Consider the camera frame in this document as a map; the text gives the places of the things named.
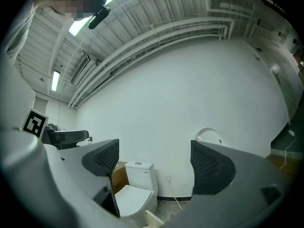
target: toilet tank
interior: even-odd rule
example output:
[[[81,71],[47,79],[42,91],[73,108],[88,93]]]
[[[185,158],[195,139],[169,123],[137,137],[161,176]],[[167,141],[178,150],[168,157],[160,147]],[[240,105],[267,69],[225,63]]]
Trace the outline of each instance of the toilet tank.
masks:
[[[128,162],[125,169],[130,186],[151,190],[157,195],[158,186],[153,163]]]

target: cardboard box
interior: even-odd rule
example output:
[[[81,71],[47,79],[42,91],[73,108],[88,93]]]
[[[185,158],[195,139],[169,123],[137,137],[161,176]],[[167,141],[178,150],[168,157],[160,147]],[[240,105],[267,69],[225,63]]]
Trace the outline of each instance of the cardboard box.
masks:
[[[112,173],[112,189],[113,193],[116,194],[125,185],[129,185],[127,172],[125,170],[126,162],[119,161]]]

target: wooden floor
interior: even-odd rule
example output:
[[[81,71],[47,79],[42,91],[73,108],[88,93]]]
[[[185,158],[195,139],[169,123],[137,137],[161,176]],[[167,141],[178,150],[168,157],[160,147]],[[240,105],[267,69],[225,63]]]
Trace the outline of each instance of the wooden floor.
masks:
[[[277,155],[269,155],[266,159],[276,165],[278,168],[284,165],[284,157],[277,156]],[[280,169],[282,172],[287,174],[292,179],[296,177],[301,161],[295,159],[286,159],[286,165]]]

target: white toilet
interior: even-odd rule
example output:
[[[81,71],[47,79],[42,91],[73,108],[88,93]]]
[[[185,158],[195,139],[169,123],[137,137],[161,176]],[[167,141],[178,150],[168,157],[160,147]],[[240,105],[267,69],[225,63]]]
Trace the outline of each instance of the white toilet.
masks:
[[[144,211],[157,209],[157,181],[152,163],[128,162],[125,165],[130,185],[115,194],[120,219],[128,226],[146,226]]]

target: toilet lid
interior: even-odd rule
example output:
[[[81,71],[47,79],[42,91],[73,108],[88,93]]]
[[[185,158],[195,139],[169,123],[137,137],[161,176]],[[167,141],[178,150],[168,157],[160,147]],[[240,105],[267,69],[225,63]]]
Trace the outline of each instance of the toilet lid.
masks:
[[[121,217],[138,212],[147,202],[151,191],[125,185],[115,194],[117,206]]]

